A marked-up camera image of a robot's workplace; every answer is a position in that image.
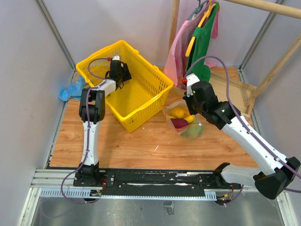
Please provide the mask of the yellow banana toy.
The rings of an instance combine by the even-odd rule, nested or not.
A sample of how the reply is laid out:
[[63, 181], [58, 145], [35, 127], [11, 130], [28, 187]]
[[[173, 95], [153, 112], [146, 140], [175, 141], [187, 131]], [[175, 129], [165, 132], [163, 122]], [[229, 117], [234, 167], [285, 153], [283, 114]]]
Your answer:
[[188, 115], [187, 117], [185, 117], [184, 119], [189, 123], [193, 123], [194, 122], [194, 118], [195, 116], [194, 115]]

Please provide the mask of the clear zip top bag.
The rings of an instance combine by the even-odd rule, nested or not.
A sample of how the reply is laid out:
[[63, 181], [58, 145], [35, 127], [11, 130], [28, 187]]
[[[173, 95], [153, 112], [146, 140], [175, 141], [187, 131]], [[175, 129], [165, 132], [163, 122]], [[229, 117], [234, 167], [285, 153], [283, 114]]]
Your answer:
[[179, 136], [197, 138], [203, 133], [204, 126], [200, 117], [190, 114], [186, 102], [182, 98], [163, 105], [162, 111], [167, 126]]

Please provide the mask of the purple eggplant toy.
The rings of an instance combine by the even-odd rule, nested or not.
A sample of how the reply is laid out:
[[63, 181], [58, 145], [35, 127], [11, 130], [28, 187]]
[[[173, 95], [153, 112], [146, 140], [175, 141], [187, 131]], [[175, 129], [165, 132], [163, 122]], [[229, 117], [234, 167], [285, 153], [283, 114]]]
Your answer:
[[171, 122], [176, 129], [185, 128], [189, 125], [185, 119], [172, 118]]

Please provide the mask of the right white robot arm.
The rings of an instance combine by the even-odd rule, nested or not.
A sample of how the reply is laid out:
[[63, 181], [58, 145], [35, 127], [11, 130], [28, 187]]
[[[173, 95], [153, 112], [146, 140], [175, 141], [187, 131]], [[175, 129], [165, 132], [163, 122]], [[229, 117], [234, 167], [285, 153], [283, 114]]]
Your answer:
[[274, 149], [253, 130], [236, 107], [218, 100], [209, 82], [200, 81], [194, 75], [185, 81], [187, 90], [183, 99], [190, 114], [201, 114], [208, 123], [231, 136], [258, 164], [257, 168], [247, 168], [223, 163], [216, 168], [214, 185], [218, 188], [230, 183], [252, 186], [266, 198], [276, 199], [294, 180], [301, 162]]

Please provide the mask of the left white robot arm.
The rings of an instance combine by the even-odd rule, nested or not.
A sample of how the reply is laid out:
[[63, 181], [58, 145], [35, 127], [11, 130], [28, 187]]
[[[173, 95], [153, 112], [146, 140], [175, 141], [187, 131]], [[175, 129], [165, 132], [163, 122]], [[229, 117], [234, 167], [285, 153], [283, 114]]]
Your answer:
[[97, 186], [104, 181], [101, 178], [98, 157], [98, 137], [101, 122], [105, 116], [105, 98], [124, 86], [131, 79], [126, 63], [119, 56], [109, 57], [110, 68], [103, 81], [81, 93], [79, 116], [84, 128], [84, 150], [81, 164], [75, 173], [74, 186]]

